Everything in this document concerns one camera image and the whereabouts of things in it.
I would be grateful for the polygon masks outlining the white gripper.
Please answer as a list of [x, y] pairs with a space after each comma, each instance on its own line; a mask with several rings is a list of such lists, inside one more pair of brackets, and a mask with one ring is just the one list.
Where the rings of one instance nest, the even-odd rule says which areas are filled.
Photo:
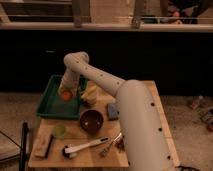
[[71, 69], [66, 69], [58, 88], [58, 94], [61, 95], [63, 92], [68, 91], [75, 96], [77, 94], [79, 78], [80, 75], [78, 73]]

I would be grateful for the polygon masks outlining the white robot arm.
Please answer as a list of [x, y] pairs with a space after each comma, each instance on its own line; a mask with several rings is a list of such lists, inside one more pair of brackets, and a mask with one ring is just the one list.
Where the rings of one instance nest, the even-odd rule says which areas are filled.
[[67, 54], [64, 65], [59, 91], [76, 89], [83, 75], [115, 98], [128, 171], [176, 171], [157, 105], [142, 81], [124, 80], [91, 66], [86, 52]]

